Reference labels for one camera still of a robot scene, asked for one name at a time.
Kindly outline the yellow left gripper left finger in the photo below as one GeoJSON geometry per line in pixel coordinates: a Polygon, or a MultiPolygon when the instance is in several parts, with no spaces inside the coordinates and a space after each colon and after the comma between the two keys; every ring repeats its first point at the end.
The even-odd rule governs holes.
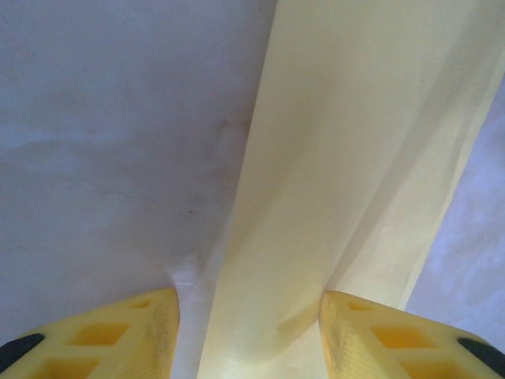
{"type": "Polygon", "coordinates": [[[173,288],[41,325],[1,347],[3,378],[168,378],[180,325],[173,288]]]}

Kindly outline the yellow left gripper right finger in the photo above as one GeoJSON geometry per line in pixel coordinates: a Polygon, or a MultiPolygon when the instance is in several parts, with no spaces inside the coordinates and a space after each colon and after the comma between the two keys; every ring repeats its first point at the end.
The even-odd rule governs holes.
{"type": "Polygon", "coordinates": [[[470,332],[340,291],[319,315],[330,378],[502,378],[504,354],[470,332]]]}

